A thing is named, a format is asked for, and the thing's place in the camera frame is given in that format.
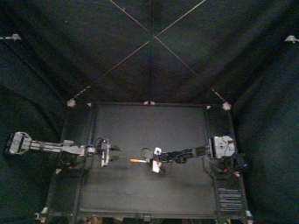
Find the white object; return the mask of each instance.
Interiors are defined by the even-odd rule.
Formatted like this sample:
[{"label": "white object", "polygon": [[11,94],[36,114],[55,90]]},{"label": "white object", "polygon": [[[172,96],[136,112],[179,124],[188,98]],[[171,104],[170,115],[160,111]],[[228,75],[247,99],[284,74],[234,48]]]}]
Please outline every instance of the white object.
[{"label": "white object", "polygon": [[222,106],[223,106],[224,110],[230,110],[231,109],[231,104],[228,102],[224,102]]},{"label": "white object", "polygon": [[294,43],[298,41],[299,41],[299,39],[294,35],[290,35],[284,40],[284,42],[294,42]]},{"label": "white object", "polygon": [[[163,150],[160,148],[155,147],[154,154],[155,155],[162,155],[162,153],[163,153]],[[154,169],[152,169],[152,171],[154,172],[159,172],[160,171],[160,166],[162,166],[162,163],[154,161]]]},{"label": "white object", "polygon": [[231,157],[235,153],[235,144],[230,136],[215,136],[214,137],[216,158]]},{"label": "white object", "polygon": [[67,105],[68,105],[70,108],[74,108],[76,106],[76,101],[74,99],[70,99],[67,101]]}]

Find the black curtain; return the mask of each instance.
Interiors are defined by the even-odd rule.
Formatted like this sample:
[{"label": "black curtain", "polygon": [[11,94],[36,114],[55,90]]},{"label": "black curtain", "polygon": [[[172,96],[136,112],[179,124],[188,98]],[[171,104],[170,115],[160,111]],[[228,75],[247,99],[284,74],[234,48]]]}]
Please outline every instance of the black curtain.
[{"label": "black curtain", "polygon": [[[3,16],[0,32],[1,36],[17,33]],[[36,140],[60,141],[66,106],[40,64],[25,42],[0,41],[0,223],[33,223],[47,199],[48,156],[3,153],[5,139],[16,131]]]},{"label": "black curtain", "polygon": [[299,45],[284,43],[235,104],[247,196],[258,223],[299,220]]}]

